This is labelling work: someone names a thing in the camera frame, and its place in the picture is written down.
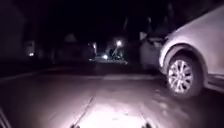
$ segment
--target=asphalt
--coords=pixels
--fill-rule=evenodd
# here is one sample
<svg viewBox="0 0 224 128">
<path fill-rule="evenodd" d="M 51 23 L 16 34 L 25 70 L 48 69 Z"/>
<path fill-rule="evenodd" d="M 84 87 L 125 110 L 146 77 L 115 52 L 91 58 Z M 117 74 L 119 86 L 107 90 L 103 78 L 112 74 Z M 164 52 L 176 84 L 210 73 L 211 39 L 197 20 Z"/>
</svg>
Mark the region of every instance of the asphalt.
<svg viewBox="0 0 224 128">
<path fill-rule="evenodd" d="M 74 65 L 0 83 L 13 128 L 222 128 L 224 95 L 177 100 L 160 74 L 118 65 Z"/>
</svg>

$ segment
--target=car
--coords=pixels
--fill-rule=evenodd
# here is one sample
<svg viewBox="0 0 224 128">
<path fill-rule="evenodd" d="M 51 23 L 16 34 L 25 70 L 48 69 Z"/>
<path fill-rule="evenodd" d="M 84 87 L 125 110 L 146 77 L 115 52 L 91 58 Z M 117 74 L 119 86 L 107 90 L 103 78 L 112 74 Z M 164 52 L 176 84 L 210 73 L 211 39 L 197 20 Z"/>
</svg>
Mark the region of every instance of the car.
<svg viewBox="0 0 224 128">
<path fill-rule="evenodd" d="M 204 88 L 224 89 L 224 6 L 169 34 L 160 51 L 160 71 L 169 91 L 183 99 Z"/>
<path fill-rule="evenodd" d="M 161 49 L 163 38 L 150 37 L 142 41 L 140 46 L 140 63 L 143 70 L 158 70 L 159 51 Z"/>
</svg>

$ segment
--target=light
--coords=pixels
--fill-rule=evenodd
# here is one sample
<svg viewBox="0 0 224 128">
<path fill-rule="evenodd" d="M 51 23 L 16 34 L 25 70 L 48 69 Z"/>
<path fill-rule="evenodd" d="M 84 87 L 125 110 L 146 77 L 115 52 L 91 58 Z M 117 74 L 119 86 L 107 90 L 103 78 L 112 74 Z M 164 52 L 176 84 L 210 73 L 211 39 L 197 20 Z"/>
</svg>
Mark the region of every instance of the light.
<svg viewBox="0 0 224 128">
<path fill-rule="evenodd" d="M 118 40 L 117 42 L 116 42 L 116 45 L 117 45 L 117 47 L 122 47 L 122 41 L 120 41 L 120 40 Z"/>
<path fill-rule="evenodd" d="M 107 59 L 108 59 L 108 56 L 107 56 L 106 54 L 104 54 L 104 55 L 102 56 L 102 58 L 105 59 L 105 60 L 107 60 Z"/>
<path fill-rule="evenodd" d="M 93 48 L 96 49 L 96 44 L 93 44 Z"/>
<path fill-rule="evenodd" d="M 30 53 L 29 56 L 34 56 L 34 54 L 33 53 Z"/>
<path fill-rule="evenodd" d="M 115 111 L 109 105 L 97 104 L 80 121 L 80 128 L 141 128 L 145 121 L 135 115 L 127 115 L 120 109 Z"/>
</svg>

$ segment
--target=street light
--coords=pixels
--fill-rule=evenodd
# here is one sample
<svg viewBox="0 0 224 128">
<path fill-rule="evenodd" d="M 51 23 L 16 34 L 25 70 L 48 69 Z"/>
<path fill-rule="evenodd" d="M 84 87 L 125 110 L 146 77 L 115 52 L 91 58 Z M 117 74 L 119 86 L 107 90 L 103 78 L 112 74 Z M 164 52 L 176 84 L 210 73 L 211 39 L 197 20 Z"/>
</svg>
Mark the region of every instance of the street light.
<svg viewBox="0 0 224 128">
<path fill-rule="evenodd" d="M 108 56 L 107 56 L 106 54 L 104 54 L 104 55 L 102 56 L 102 58 L 105 59 L 105 60 L 107 60 L 107 59 L 108 59 Z"/>
<path fill-rule="evenodd" d="M 93 44 L 93 48 L 96 49 L 96 44 L 95 43 Z"/>
<path fill-rule="evenodd" d="M 116 45 L 117 45 L 117 47 L 122 47 L 123 46 L 122 41 L 121 40 L 118 40 L 116 42 Z"/>
</svg>

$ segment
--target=hubcap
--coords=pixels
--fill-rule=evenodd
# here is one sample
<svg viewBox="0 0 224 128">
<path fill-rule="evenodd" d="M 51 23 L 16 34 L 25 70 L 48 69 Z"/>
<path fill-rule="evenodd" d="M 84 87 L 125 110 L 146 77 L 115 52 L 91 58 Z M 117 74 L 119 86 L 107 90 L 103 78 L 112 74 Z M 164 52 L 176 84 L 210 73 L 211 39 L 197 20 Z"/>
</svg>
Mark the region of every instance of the hubcap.
<svg viewBox="0 0 224 128">
<path fill-rule="evenodd" d="M 191 67 L 183 60 L 176 60 L 168 70 L 168 82 L 174 92 L 185 93 L 193 82 Z"/>
</svg>

